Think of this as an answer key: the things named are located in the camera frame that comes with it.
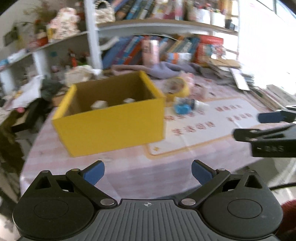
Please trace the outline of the small white cube in box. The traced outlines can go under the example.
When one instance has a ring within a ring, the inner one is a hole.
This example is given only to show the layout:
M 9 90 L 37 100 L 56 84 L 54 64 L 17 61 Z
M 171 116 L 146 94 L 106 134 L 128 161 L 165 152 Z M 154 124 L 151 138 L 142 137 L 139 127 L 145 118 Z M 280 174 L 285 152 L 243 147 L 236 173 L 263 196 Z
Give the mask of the small white cube in box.
M 124 103 L 133 103 L 135 100 L 133 98 L 127 98 L 123 101 Z

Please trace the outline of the white quilted pearl handbag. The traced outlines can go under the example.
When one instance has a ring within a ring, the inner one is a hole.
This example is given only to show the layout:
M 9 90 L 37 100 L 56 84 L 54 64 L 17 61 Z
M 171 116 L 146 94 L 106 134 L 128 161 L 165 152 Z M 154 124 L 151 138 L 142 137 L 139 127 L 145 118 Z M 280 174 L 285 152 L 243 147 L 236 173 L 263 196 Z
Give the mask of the white quilted pearl handbag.
M 115 21 L 115 12 L 112 8 L 111 4 L 105 0 L 98 0 L 94 2 L 95 8 L 95 23 L 103 24 L 103 23 L 112 23 Z

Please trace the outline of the white pen holder box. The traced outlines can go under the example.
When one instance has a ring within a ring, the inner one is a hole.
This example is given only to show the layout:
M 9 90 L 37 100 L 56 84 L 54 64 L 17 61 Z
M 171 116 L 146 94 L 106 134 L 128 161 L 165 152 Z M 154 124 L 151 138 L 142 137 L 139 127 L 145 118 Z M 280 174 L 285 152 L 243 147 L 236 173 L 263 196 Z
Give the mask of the white pen holder box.
M 222 13 L 217 13 L 214 11 L 210 12 L 210 24 L 213 26 L 225 28 L 226 16 Z

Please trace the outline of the floral patterned gift bag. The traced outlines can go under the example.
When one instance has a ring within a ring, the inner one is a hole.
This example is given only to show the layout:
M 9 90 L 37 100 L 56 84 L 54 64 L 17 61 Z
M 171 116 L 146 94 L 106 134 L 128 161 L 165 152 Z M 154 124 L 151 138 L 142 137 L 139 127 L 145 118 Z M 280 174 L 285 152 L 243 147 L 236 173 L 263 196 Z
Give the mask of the floral patterned gift bag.
M 80 17 L 74 8 L 62 8 L 58 11 L 55 18 L 50 22 L 50 29 L 53 30 L 53 40 L 63 40 L 80 33 L 77 24 Z

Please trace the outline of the white charger cube in box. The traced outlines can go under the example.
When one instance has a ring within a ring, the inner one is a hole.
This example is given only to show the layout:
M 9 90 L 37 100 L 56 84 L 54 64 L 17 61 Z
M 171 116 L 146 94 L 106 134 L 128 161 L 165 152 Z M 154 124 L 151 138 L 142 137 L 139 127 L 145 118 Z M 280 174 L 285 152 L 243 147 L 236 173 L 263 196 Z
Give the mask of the white charger cube in box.
M 92 105 L 91 105 L 91 109 L 92 110 L 96 110 L 96 109 L 104 109 L 104 108 L 107 108 L 108 107 L 108 103 L 107 101 L 103 101 L 103 100 L 98 100 L 96 102 L 94 102 Z

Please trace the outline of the white bookshelf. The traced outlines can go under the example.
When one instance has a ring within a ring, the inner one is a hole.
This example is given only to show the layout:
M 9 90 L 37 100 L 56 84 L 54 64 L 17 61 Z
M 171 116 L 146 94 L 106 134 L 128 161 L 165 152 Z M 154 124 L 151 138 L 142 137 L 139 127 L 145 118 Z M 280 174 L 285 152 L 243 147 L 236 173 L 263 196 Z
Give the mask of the white bookshelf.
M 124 37 L 130 35 L 147 34 L 196 34 L 199 31 L 207 32 L 209 35 L 224 33 L 239 36 L 238 31 L 208 25 L 198 22 L 168 20 L 168 19 L 144 19 L 144 20 L 124 20 L 110 23 L 95 23 L 95 8 L 93 1 L 84 1 L 87 37 L 92 66 L 95 69 L 102 69 L 102 48 L 99 44 L 100 38 Z

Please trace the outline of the small blue labelled bottle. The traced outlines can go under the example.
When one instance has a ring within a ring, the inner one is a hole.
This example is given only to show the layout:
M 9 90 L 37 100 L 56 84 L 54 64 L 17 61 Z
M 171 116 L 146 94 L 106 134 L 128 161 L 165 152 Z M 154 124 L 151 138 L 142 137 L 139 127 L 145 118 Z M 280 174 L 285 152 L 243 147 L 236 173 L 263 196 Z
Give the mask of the small blue labelled bottle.
M 187 104 L 191 107 L 191 110 L 207 110 L 209 108 L 208 104 L 192 98 L 175 97 L 174 104 Z

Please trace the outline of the yellow tape roll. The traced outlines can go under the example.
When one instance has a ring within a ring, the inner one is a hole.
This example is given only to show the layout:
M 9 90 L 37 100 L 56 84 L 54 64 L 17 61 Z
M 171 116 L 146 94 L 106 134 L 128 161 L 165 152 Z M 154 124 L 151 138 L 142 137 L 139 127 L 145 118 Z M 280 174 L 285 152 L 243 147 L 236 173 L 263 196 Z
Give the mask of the yellow tape roll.
M 172 102 L 175 97 L 188 97 L 190 94 L 189 85 L 183 78 L 170 78 L 164 83 L 163 93 L 166 96 L 166 101 Z

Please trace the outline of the purple grey cloth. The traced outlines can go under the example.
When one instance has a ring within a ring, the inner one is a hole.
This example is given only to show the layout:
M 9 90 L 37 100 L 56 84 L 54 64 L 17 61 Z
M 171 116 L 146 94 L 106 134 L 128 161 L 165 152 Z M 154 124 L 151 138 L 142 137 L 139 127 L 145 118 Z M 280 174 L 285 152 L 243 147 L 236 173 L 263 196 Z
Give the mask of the purple grey cloth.
M 133 71 L 143 71 L 147 75 L 156 79 L 168 79 L 176 77 L 181 71 L 192 73 L 194 75 L 205 74 L 205 69 L 195 63 L 172 64 L 168 62 L 160 62 L 151 67 L 144 65 L 112 65 L 111 72 L 113 75 L 122 75 Z

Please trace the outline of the brown cardboard envelope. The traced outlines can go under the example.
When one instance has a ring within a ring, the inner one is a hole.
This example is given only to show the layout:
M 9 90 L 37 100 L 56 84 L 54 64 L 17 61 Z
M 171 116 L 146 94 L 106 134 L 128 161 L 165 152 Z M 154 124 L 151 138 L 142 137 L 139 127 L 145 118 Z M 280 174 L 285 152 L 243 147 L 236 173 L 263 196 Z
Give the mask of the brown cardboard envelope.
M 222 59 L 222 58 L 212 59 L 212 58 L 210 58 L 208 60 L 208 64 L 213 65 L 213 66 L 217 66 L 217 67 L 228 67 L 228 68 L 236 68 L 236 69 L 241 68 L 240 63 L 238 61 L 232 60 L 232 59 Z

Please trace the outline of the yellow cardboard box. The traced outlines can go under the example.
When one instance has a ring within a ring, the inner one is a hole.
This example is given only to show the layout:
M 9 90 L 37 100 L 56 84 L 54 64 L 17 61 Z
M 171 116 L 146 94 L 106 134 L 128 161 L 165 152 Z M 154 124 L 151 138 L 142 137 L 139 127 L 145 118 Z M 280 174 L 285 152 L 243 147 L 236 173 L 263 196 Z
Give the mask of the yellow cardboard box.
M 98 100 L 108 107 L 92 110 Z M 133 72 L 73 84 L 52 123 L 71 156 L 93 155 L 163 140 L 165 102 L 146 73 Z

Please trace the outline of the pink printed table mat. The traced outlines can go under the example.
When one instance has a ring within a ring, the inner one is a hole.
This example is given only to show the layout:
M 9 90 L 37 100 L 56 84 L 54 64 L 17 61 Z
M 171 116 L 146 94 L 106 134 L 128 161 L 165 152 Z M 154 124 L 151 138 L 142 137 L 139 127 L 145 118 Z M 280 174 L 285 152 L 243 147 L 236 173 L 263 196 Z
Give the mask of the pink printed table mat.
M 265 108 L 231 87 L 213 82 L 206 86 L 214 92 L 207 99 L 207 110 L 177 115 L 173 105 L 165 102 L 163 140 L 80 157 L 71 156 L 61 142 L 52 123 L 57 108 L 53 109 L 23 166 L 21 191 L 25 192 L 43 170 L 63 175 L 100 160 L 105 172 L 96 184 L 98 189 L 116 200 L 154 199 L 197 187 L 191 172 L 194 160 L 230 172 L 255 162 L 250 145 L 234 140 L 232 132 L 235 128 L 265 129 L 266 125 L 257 121 Z

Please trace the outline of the stack of papers and books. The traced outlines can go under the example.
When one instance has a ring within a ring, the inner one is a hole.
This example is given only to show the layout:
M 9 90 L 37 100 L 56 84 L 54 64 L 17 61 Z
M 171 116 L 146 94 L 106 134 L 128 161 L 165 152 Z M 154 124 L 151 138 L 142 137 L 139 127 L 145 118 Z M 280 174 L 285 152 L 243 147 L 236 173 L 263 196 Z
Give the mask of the stack of papers and books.
M 295 96 L 281 88 L 270 84 L 264 88 L 255 85 L 254 76 L 243 74 L 236 68 L 220 67 L 221 75 L 234 82 L 234 85 L 242 92 L 253 95 L 270 109 L 276 110 L 295 106 Z

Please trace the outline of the blue plastic wrapper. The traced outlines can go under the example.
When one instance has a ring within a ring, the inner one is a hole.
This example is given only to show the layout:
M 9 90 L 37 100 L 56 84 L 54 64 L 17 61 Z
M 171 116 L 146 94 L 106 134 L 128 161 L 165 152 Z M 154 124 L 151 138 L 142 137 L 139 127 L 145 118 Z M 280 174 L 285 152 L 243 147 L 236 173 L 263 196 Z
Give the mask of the blue plastic wrapper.
M 174 111 L 177 115 L 186 115 L 192 111 L 192 108 L 188 104 L 175 104 Z

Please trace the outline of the orange white blue box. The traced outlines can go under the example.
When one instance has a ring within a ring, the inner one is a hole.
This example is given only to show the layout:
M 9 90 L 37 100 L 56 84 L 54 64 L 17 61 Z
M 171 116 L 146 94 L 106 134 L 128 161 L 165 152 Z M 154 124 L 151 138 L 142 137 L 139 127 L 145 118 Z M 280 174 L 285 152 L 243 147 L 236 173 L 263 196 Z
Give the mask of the orange white blue box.
M 183 64 L 191 62 L 191 53 L 167 53 L 166 62 L 172 64 Z

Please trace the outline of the red book box set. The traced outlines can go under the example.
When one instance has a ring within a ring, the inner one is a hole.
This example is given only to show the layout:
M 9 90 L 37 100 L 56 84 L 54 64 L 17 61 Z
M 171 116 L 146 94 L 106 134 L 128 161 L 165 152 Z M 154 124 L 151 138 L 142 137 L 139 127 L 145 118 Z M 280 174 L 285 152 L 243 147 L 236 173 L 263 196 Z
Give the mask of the red book box set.
M 198 37 L 199 43 L 195 53 L 195 63 L 203 65 L 208 63 L 210 59 L 225 56 L 224 39 L 209 35 L 199 35 Z

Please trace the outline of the pile of clothes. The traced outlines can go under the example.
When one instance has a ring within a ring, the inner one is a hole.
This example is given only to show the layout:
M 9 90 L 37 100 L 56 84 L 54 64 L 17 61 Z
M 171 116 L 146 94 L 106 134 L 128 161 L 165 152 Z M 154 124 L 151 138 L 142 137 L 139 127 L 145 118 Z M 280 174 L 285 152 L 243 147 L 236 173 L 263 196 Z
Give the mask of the pile of clothes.
M 37 75 L 8 97 L 1 105 L 1 113 L 5 111 L 12 117 L 12 132 L 32 129 L 37 120 L 48 113 L 53 98 L 64 86 L 58 80 Z

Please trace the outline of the white low side shelf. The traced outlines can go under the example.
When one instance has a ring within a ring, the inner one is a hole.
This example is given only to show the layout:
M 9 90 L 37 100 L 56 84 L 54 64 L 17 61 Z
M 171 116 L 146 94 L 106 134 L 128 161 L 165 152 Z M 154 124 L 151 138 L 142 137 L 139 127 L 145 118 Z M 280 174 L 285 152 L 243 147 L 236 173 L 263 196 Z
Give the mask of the white low side shelf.
M 4 94 L 16 89 L 17 81 L 24 76 L 26 68 L 32 66 L 38 75 L 51 74 L 51 66 L 69 61 L 69 51 L 76 55 L 88 52 L 87 32 L 81 32 L 72 37 L 58 40 L 25 54 L 1 69 L 1 87 Z

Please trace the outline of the pink carton box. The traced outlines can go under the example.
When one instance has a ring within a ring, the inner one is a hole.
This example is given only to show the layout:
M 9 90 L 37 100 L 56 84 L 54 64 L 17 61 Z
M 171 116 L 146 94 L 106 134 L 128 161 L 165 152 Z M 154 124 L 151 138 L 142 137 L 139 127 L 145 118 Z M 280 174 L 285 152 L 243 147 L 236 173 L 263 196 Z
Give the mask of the pink carton box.
M 144 66 L 151 67 L 159 63 L 158 40 L 145 39 L 142 42 L 142 62 Z

